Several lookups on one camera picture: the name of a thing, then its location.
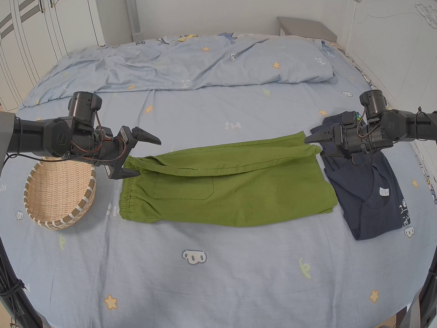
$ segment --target basket rim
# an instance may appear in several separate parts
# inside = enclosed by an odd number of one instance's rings
[[[95,195],[95,191],[96,191],[96,168],[94,167],[94,165],[91,165],[91,169],[90,169],[90,179],[88,182],[88,186],[85,190],[85,194],[82,197],[82,199],[80,200],[80,202],[78,203],[78,205],[69,213],[67,214],[67,211],[65,211],[66,215],[63,216],[62,218],[56,219],[56,220],[47,220],[47,221],[43,221],[41,219],[38,219],[36,216],[34,216],[29,208],[29,200],[28,200],[28,196],[29,196],[29,190],[28,190],[28,185],[31,184],[31,181],[35,181],[35,179],[33,178],[33,175],[38,171],[39,168],[41,168],[43,166],[41,161],[38,161],[35,166],[32,168],[32,170],[30,171],[27,180],[25,182],[25,189],[24,189],[24,205],[25,205],[25,209],[27,214],[29,215],[29,217],[39,226],[42,227],[46,227],[49,228],[51,230],[56,230],[59,228],[65,228],[67,226],[72,225],[73,223],[75,223],[76,221],[78,221],[85,213],[86,211],[88,211],[88,209],[90,208],[92,202],[94,201],[94,195]]]

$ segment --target woven basket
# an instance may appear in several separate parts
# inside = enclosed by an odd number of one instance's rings
[[[93,165],[76,161],[38,162],[26,181],[25,208],[38,225],[61,230],[85,215],[95,192]]]

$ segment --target carved floral ornament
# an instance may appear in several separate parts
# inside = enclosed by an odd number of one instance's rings
[[[432,6],[425,6],[421,3],[417,3],[416,8],[427,20],[428,24],[434,29],[437,29],[437,10]]]

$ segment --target clothing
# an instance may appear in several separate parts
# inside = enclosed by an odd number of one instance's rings
[[[334,123],[343,114],[327,117],[316,133]],[[335,149],[332,142],[322,142],[325,150]],[[344,157],[324,156],[325,172],[333,185],[344,218],[356,240],[370,239],[410,224],[407,203],[396,176],[381,151]]]
[[[300,132],[276,139],[192,148],[124,167],[141,172],[123,181],[120,215],[127,220],[248,227],[329,213],[337,204]]]

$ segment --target headboard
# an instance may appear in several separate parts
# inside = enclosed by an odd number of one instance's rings
[[[437,0],[349,0],[339,45],[392,108],[437,111]],[[415,141],[437,181],[435,142]]]

